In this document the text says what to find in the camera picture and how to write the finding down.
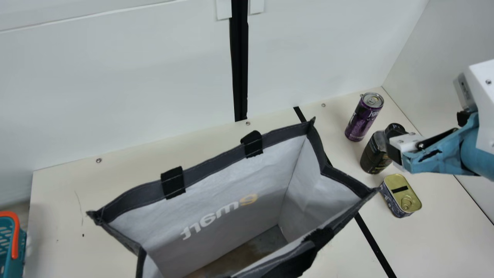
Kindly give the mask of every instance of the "purple can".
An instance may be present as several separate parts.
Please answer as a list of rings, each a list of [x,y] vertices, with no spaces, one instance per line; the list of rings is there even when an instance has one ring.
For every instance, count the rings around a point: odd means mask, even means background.
[[[345,129],[345,136],[351,141],[362,141],[383,105],[384,99],[378,93],[361,95],[359,104]]]

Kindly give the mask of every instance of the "orange basket handle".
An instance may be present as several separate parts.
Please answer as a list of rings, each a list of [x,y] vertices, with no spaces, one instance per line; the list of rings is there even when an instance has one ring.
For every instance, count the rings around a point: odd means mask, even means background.
[[[12,233],[10,248],[12,250],[12,260],[16,260],[19,257],[19,218],[17,214],[11,211],[0,211],[0,217],[10,217],[14,221],[14,232]]]

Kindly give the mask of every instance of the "printed logo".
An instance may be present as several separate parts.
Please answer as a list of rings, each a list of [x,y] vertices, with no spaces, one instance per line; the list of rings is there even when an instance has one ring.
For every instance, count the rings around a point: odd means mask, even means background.
[[[378,115],[379,111],[371,111],[369,117],[367,117],[367,120],[375,119]]]
[[[192,224],[190,227],[185,227],[184,231],[180,233],[184,235],[184,238],[182,240],[186,240],[192,236],[192,229],[195,230],[196,233],[199,233],[201,231],[201,228],[206,228],[207,226],[211,225],[214,220],[220,218],[222,215],[228,214],[231,211],[238,209],[239,206],[250,205],[257,201],[257,198],[257,194],[250,194],[240,199],[240,201],[238,202],[235,201],[224,207],[221,207],[219,210],[216,211],[216,213],[208,213],[204,215],[199,222]]]

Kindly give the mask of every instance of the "can lid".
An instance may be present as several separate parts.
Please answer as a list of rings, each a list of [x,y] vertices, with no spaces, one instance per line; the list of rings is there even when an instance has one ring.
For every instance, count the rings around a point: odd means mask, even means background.
[[[386,134],[386,138],[389,140],[391,137],[407,134],[408,132],[402,125],[392,123],[384,130],[384,133]]]
[[[380,108],[384,104],[384,99],[378,93],[365,93],[362,100],[366,105],[372,108]]]
[[[422,208],[422,203],[402,175],[394,174],[386,176],[384,178],[384,185],[391,192],[396,203],[398,203],[403,211],[410,213]]]

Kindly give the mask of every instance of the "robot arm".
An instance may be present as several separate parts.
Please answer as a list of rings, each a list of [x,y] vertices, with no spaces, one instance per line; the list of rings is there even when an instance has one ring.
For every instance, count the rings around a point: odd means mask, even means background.
[[[389,139],[388,156],[410,173],[484,176],[494,181],[494,60],[473,65],[455,82],[463,111],[460,129],[426,139],[409,133]]]

